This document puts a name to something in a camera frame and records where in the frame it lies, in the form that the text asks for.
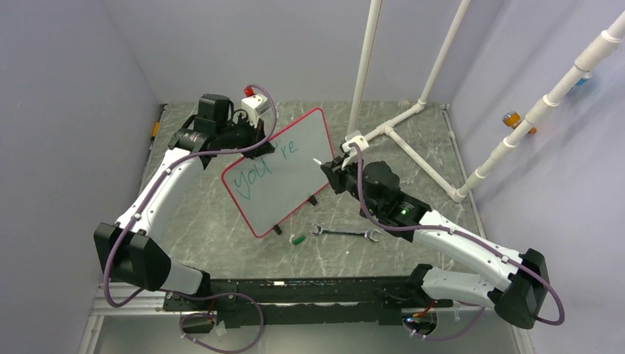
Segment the green marker cap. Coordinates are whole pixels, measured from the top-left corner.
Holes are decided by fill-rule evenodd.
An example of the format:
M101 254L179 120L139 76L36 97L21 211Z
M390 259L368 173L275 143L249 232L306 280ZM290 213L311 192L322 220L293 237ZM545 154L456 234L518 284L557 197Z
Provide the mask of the green marker cap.
M305 239L306 239L306 236L305 236L305 235L302 235L302 236L299 236L299 237L297 237L297 238L294 238L294 239L291 241L291 243L292 243L293 245L298 245L298 244L302 243Z

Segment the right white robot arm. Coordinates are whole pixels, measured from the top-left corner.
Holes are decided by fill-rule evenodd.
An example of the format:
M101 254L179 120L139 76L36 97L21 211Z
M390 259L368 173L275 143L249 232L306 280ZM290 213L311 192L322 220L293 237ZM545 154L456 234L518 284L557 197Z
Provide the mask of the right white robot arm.
M434 300L455 300L480 305L526 330L542 321L539 313L550 287L542 253L532 248L525 252L509 249L456 225L429 204L401 191L399 176L385 162L364 168L342 164L339 157L320 168L335 193L347 192L364 203L361 216L372 216L390 235L438 249L471 271L465 274L419 264L406 285L410 303L423 306Z

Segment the pink framed whiteboard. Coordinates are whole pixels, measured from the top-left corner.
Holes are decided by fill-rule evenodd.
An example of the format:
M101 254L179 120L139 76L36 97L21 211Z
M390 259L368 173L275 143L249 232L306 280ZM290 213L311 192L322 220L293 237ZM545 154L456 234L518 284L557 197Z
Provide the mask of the pink framed whiteboard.
M266 236L326 185L327 177L313 161L335 157L327 120L314 108L270 138L275 152L240 158L220 176L245 224L256 238Z

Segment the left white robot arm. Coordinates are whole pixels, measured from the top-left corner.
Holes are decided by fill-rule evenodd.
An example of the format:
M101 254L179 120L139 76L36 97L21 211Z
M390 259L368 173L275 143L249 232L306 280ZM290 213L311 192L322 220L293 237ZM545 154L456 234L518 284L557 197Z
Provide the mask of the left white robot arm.
M240 153L255 159L274 151L261 118L274 109L266 95L252 92L239 109L223 95L204 94L199 99L197 113L172 135L139 197L114 223L101 223L94 231L106 282L183 293L183 301L195 310L211 302L209 274L174 261L158 241L190 184L215 156Z

